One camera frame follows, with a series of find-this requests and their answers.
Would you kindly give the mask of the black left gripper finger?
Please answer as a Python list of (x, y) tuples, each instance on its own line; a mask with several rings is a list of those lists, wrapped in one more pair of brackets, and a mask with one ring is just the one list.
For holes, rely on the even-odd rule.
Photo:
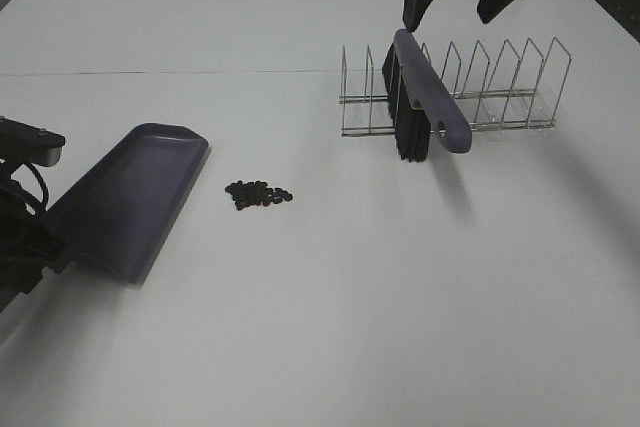
[(69, 266), (78, 262), (79, 253), (75, 246), (56, 239), (43, 247), (44, 265), (56, 274), (61, 274)]

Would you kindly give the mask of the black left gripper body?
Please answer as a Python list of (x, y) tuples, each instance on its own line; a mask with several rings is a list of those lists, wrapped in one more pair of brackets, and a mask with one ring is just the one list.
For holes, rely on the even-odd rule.
[(41, 201), (20, 186), (1, 187), (1, 311), (19, 294), (29, 294), (45, 267), (60, 272), (66, 244), (42, 223)]

